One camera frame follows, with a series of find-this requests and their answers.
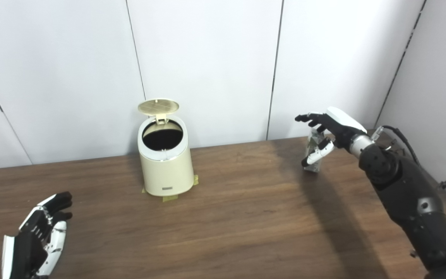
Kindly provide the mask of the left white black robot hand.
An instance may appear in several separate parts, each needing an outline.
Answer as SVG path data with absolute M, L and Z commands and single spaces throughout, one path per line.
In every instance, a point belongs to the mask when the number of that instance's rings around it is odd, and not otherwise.
M 48 279 L 56 267 L 67 238 L 72 194 L 61 192 L 41 201 L 20 224 L 16 236 L 4 235 L 3 279 Z

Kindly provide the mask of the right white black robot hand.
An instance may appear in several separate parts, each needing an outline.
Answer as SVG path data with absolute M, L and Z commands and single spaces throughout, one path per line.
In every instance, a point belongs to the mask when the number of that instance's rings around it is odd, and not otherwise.
M 310 112 L 298 115 L 295 117 L 295 121 L 307 122 L 310 127 L 319 126 L 317 132 L 328 130 L 334 137 L 334 140 L 324 138 L 317 144 L 315 150 L 301 161 L 304 168 L 327 156 L 334 147 L 350 152 L 350 146 L 356 138 L 367 136 L 367 130 L 359 122 L 336 107 L 329 107 L 326 113 L 322 114 Z

